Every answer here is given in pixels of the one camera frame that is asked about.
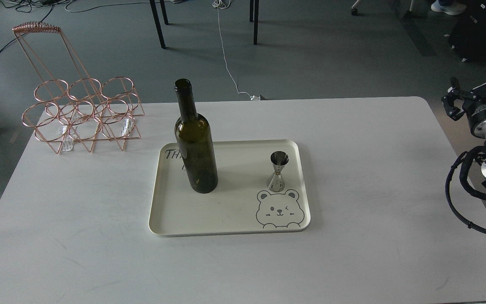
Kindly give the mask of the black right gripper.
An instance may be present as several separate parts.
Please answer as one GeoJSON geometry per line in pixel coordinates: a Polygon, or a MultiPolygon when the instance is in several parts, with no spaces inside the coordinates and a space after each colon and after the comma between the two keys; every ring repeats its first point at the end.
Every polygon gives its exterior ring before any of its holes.
{"type": "Polygon", "coordinates": [[[473,135],[486,135],[486,83],[465,92],[458,83],[451,84],[451,95],[441,98],[445,113],[453,121],[465,114],[473,135]]]}

